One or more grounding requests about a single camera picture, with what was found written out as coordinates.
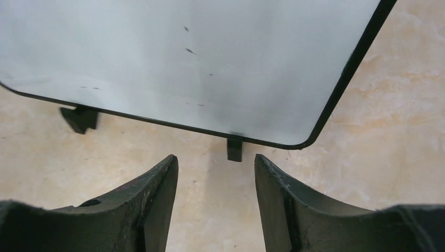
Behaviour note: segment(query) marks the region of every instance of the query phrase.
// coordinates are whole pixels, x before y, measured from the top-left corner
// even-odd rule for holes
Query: whiteboard
[[[17,92],[291,146],[379,0],[2,0]]]

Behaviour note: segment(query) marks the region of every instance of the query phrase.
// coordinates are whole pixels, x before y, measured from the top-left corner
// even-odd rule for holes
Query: hole
[[[89,201],[85,201],[80,205],[79,207],[86,207],[86,206],[96,206],[100,204],[100,200],[98,199],[90,199]]]

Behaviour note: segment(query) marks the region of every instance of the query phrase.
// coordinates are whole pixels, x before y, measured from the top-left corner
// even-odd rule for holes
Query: black rubber piece
[[[79,207],[45,210],[0,201],[1,252],[163,252],[175,201],[178,159]]]
[[[267,252],[445,251],[445,205],[379,211],[352,206],[310,188],[259,154],[255,184]]]
[[[230,161],[242,161],[242,139],[227,139],[227,159]]]
[[[85,134],[88,128],[95,130],[99,113],[97,110],[78,106],[75,109],[59,108],[60,113],[75,133]]]

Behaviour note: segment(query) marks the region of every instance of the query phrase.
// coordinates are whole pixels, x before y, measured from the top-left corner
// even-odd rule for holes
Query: black edge trim
[[[332,92],[331,96],[329,97],[329,99],[326,103],[326,106],[324,107],[317,123],[315,124],[314,129],[312,130],[311,134],[309,135],[309,138],[306,141],[304,141],[303,143],[296,144],[296,145],[278,144],[278,143],[272,143],[272,142],[258,140],[258,139],[247,138],[245,136],[226,134],[226,133],[221,133],[221,132],[212,131],[212,130],[204,130],[204,129],[180,125],[180,124],[176,124],[176,123],[169,123],[169,122],[149,119],[149,118],[145,118],[145,117],[138,117],[136,115],[120,113],[120,112],[111,111],[111,110],[107,110],[107,109],[93,108],[93,107],[89,107],[89,106],[85,106],[85,107],[89,107],[89,108],[97,110],[101,113],[111,114],[111,115],[118,116],[118,117],[124,117],[124,118],[129,118],[129,119],[143,121],[143,122],[155,123],[155,124],[159,124],[159,125],[163,125],[163,126],[168,126],[168,127],[178,128],[178,129],[188,130],[188,131],[194,131],[194,132],[203,133],[203,134],[207,134],[207,135],[214,135],[216,137],[221,137],[221,138],[239,138],[239,137],[241,137],[243,142],[265,145],[265,146],[270,146],[273,148],[284,149],[284,150],[301,150],[301,149],[306,148],[306,147],[310,146],[311,144],[313,144],[315,142],[315,140],[318,138],[318,136],[320,135],[324,125],[327,123],[327,120],[329,119],[329,116],[332,114],[332,111],[334,110],[335,106],[337,105],[338,101],[340,100],[343,92],[345,91],[345,89],[346,89],[347,85],[349,84],[349,82],[351,81],[352,77],[354,76],[354,73],[357,70],[358,66],[360,65],[360,63],[362,62],[366,53],[368,52],[368,49],[370,48],[371,44],[373,43],[375,37],[377,36],[380,28],[382,27],[383,23],[385,22],[386,18],[388,17],[389,13],[391,12],[393,6],[396,4],[396,1],[397,0],[380,0],[380,3],[378,4],[375,12],[373,13],[373,16],[371,17],[368,25],[366,26],[362,37],[358,41],[357,46],[355,47],[353,53],[351,54],[351,57],[349,58],[348,62],[346,63],[346,66],[343,69],[342,75],[340,76],[340,79],[338,80],[337,85],[334,88],[334,91]],[[24,96],[24,97],[29,97],[29,98],[33,98],[33,99],[37,99],[37,100],[42,100],[42,101],[49,101],[49,102],[63,104],[63,105],[72,106],[72,107],[77,107],[79,105],[82,105],[82,104],[76,104],[73,102],[62,101],[62,100],[57,100],[57,99],[53,99],[53,98],[38,96],[35,94],[23,93],[20,91],[16,91],[1,82],[0,82],[0,86],[6,88],[7,90],[9,90],[17,95]]]

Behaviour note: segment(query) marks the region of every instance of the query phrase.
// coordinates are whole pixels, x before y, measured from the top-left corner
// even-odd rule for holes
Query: black support bracket
[[[86,106],[78,106],[75,109],[59,108],[60,113],[75,133],[85,134],[88,128],[95,130],[99,113]]]
[[[227,159],[230,161],[242,161],[242,138],[227,139]]]
[[[178,159],[170,155],[78,207],[0,201],[0,251],[165,251],[177,180]]]
[[[259,154],[255,184],[267,252],[445,251],[445,205],[352,206]]]

